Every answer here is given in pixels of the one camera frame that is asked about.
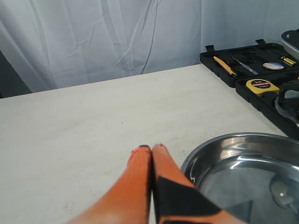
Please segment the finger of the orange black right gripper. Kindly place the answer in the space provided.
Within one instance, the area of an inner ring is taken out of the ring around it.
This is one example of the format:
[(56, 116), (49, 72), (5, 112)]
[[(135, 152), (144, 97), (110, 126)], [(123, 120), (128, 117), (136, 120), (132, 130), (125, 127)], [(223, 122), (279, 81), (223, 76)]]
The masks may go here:
[(283, 89), (275, 99), (277, 112), (286, 119), (291, 120), (295, 126), (299, 125), (299, 91)]

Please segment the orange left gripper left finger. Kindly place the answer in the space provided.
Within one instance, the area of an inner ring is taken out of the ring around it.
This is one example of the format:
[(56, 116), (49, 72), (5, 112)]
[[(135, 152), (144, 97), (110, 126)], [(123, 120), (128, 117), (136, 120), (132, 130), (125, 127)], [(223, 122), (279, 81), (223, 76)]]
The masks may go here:
[(117, 182), (70, 224), (147, 224), (150, 213), (152, 153), (149, 146), (134, 149)]

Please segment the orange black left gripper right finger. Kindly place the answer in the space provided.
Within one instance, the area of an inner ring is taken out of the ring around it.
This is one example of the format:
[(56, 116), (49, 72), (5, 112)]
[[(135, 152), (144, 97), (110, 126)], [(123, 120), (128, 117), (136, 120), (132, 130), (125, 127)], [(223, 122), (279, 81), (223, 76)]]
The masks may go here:
[(152, 156), (157, 224), (244, 223), (199, 193), (176, 165), (165, 145), (156, 144)]

